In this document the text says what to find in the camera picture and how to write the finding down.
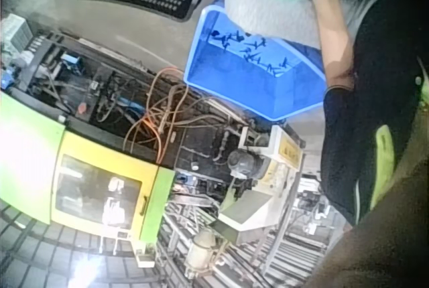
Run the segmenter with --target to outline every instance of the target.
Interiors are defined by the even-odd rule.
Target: yellow label
[[[299,168],[301,149],[293,141],[282,137],[280,141],[279,154],[288,161],[288,163],[295,169]]]

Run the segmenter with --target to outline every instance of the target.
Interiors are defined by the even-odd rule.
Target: worker
[[[408,0],[378,0],[353,45],[339,0],[312,2],[327,83],[321,186],[355,225],[427,156],[427,24]],[[423,133],[408,149],[412,131]]]
[[[305,287],[420,287],[428,262],[428,22],[379,0],[351,43],[339,0],[312,0],[326,74],[321,188],[355,226]]]

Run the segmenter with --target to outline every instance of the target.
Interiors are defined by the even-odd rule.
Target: white cloth
[[[340,0],[352,40],[376,0]],[[320,49],[311,0],[225,0],[229,19],[244,31]]]

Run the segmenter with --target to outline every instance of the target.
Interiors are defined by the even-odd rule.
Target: green trim
[[[147,203],[145,218],[141,227],[140,241],[156,243],[175,174],[171,169],[164,167],[158,169],[154,188]]]
[[[46,224],[64,130],[64,125],[0,92],[0,198]]]
[[[377,143],[377,172],[371,199],[371,210],[392,187],[391,177],[395,166],[393,141],[387,125],[383,125],[377,130],[375,141]]]

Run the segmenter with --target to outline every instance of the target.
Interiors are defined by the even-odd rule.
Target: metal frame
[[[12,287],[22,287],[28,281],[26,285],[32,283],[32,287],[36,287],[34,285],[40,282],[42,286],[37,287],[66,288],[67,282],[74,276],[72,268],[76,263],[76,258],[79,258],[82,254],[88,259],[99,257],[104,260],[106,275],[97,276],[94,279],[94,283],[104,283],[109,284],[109,286],[112,284],[123,284],[128,285],[129,288],[132,288],[132,284],[147,283],[150,287],[155,288],[161,287],[161,284],[166,280],[163,269],[157,267],[154,269],[137,268],[133,252],[130,250],[131,248],[123,246],[124,242],[120,243],[119,251],[114,256],[111,249],[113,242],[112,240],[106,240],[105,246],[107,249],[100,254],[97,248],[93,248],[94,241],[96,244],[100,243],[101,238],[99,236],[87,234],[59,224],[48,226],[38,222],[36,219],[27,217],[4,202],[2,202],[2,205],[6,205],[6,207],[0,212],[0,218],[2,223],[6,225],[4,228],[5,231],[0,236],[0,250],[3,255],[0,264],[0,285],[7,286],[8,283],[11,284],[17,281],[17,283],[15,282],[16,285],[12,285]],[[14,230],[14,233],[20,231],[17,238],[6,233],[10,228]],[[52,233],[57,233],[57,235],[52,238]],[[81,239],[84,237],[88,237],[87,248],[78,246],[82,243]],[[6,243],[11,245],[11,248],[5,248]],[[54,261],[57,258],[61,258],[64,252],[67,252],[69,256],[67,259],[61,259],[61,263],[66,261],[65,267],[64,265],[63,267],[59,267],[59,264],[57,262],[54,263]],[[118,262],[123,264],[124,272],[122,277],[110,273],[111,269],[114,269]],[[135,265],[133,266],[132,276],[130,276],[130,265]],[[9,270],[14,274],[16,274],[14,271],[19,271],[22,273],[22,276],[12,278],[12,273]],[[61,286],[61,284],[56,283],[53,286],[49,284],[51,277],[61,278],[64,285]]]

